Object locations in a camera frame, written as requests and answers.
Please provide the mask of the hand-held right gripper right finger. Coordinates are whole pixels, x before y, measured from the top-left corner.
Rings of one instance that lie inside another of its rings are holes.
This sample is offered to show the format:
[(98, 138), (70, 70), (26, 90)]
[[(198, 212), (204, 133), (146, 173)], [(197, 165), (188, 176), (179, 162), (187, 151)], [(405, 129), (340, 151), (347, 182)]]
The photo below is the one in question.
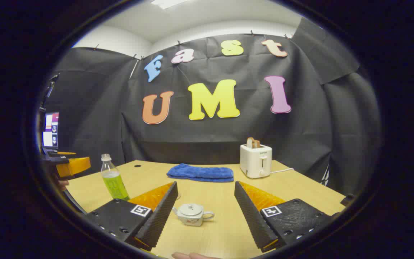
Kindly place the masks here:
[(333, 219), (301, 199), (284, 201), (241, 181), (234, 195), (261, 252), (301, 242)]

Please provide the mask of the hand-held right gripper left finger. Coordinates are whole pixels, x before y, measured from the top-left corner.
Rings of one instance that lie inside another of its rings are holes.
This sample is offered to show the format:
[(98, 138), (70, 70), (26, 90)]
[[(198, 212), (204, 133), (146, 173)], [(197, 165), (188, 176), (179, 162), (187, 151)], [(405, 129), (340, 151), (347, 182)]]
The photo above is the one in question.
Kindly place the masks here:
[(179, 195), (170, 182), (129, 200), (113, 199), (85, 215), (102, 232), (147, 252), (156, 247)]

